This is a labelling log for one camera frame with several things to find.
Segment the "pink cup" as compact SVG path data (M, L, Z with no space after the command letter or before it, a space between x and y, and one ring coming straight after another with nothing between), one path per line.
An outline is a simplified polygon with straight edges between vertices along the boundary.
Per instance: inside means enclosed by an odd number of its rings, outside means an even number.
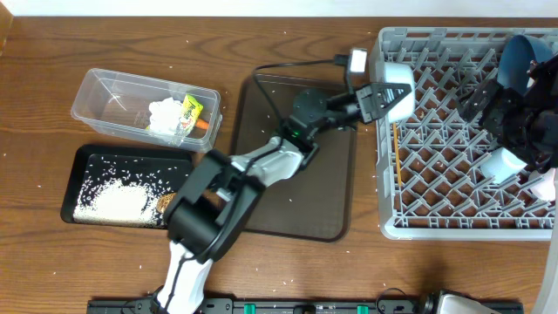
M533 171L528 179L535 181L535 184L530 188L530 191L538 199L543 201L555 201L555 168L550 168L546 173L541 174Z

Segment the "light blue cup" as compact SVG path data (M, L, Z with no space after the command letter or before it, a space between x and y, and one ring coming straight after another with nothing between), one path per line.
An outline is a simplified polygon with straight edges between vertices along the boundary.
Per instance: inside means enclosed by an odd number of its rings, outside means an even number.
M480 166L480 171L485 178L492 178L493 184L501 184L510 176L518 174L526 165L512 152L500 147L490 153L490 157Z

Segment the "orange carrot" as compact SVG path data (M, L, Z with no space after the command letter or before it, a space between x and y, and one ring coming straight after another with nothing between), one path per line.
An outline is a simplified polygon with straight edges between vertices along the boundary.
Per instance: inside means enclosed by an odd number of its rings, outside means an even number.
M195 122L195 127L202 130L208 130L209 124L203 119L198 119Z

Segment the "foil snack wrapper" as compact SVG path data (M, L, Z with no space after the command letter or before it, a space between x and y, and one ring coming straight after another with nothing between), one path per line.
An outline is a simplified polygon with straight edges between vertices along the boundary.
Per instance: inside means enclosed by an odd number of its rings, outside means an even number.
M180 114L180 130L185 135L193 131L202 110L203 105L194 96L190 94L185 96L182 101Z

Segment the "blue plate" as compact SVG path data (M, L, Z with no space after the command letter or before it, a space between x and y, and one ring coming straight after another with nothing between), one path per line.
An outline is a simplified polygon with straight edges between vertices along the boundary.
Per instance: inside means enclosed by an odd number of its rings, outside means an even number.
M554 55L550 46L540 38L516 35L509 40L501 54L497 81L505 88L525 94L530 80L527 71L531 62L549 61Z

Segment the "white rice pile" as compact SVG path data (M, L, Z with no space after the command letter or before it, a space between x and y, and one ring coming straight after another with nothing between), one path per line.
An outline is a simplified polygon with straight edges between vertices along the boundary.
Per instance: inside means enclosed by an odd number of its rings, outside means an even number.
M84 224L160 229L157 201L174 190L179 167L170 159L93 154L85 164L72 218Z

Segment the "white tissue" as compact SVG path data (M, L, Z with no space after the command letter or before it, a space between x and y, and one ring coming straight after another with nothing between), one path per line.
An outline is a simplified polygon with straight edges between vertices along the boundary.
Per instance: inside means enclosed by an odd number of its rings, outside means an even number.
M149 126L150 131L174 135L180 118L182 117L182 104L173 98L154 101L149 104Z

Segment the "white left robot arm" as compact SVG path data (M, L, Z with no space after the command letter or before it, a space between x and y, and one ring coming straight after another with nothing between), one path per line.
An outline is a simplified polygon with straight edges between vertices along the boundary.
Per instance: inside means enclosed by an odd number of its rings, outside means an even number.
M212 265L235 243L265 190L312 162L317 135L382 119L411 94L405 83L371 83L334 97L309 89L295 97L292 114L264 146L243 155L205 154L163 213L171 261L151 311L195 312Z

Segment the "brown food scraps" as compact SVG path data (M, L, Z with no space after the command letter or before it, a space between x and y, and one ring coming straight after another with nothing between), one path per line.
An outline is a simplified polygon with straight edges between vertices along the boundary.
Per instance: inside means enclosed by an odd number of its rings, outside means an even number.
M162 195L159 198L159 200L157 201L156 210L159 213L163 214L166 211L169 203L174 198L174 196L175 196L175 193L169 193L169 194Z

